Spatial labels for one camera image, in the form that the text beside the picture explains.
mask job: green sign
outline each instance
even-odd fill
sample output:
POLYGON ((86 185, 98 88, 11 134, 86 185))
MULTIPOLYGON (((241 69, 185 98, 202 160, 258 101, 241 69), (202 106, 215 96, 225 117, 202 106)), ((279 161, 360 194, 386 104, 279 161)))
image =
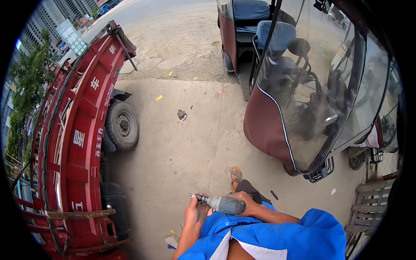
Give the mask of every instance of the green sign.
POLYGON ((60 26, 56 27, 56 31, 76 55, 80 55, 87 47, 87 44, 81 38, 69 19, 66 19, 60 26))

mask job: red truck bed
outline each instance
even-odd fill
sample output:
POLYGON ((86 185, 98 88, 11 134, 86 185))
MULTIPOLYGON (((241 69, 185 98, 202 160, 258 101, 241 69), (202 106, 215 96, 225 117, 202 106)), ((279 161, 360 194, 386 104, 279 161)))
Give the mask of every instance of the red truck bed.
POLYGON ((30 231, 54 258, 86 256, 129 241, 119 241, 108 217, 115 209, 102 209, 100 155, 114 85, 135 50, 110 21, 73 66, 66 62, 58 70, 46 92, 30 165, 33 202, 17 202, 25 207, 30 231))

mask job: truck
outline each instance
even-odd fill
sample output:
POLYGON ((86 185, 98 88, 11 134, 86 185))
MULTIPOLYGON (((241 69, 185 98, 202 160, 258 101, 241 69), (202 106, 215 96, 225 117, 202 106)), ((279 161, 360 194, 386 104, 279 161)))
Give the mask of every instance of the truck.
POLYGON ((98 9, 98 17, 102 16, 103 14, 105 14, 108 10, 110 10, 111 8, 113 8, 114 6, 116 6, 119 3, 119 0, 108 0, 106 3, 104 3, 99 9, 98 9))
POLYGON ((125 196, 109 181, 108 152, 136 146, 139 122, 114 85, 136 47, 110 21, 59 68, 34 127, 31 198, 16 198, 33 238, 52 259, 127 259, 125 196))

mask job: person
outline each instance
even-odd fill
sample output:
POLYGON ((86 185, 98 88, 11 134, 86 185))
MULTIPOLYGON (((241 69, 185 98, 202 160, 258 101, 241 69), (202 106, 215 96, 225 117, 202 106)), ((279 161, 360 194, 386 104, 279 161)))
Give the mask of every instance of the person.
POLYGON ((331 214, 311 209, 298 219, 278 212, 242 180, 238 167, 231 169, 231 178, 232 190, 238 193, 229 196, 245 201, 245 211, 207 216, 212 210, 193 194, 172 260, 344 259, 345 232, 331 214))

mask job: wooden pallet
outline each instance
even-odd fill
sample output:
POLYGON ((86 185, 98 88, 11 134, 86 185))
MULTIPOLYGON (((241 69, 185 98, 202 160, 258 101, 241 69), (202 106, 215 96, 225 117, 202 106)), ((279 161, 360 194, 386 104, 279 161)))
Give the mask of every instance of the wooden pallet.
POLYGON ((394 180, 357 187, 357 203, 352 206, 351 222, 346 226, 345 231, 365 232, 366 235, 374 232, 387 209, 387 200, 394 180))

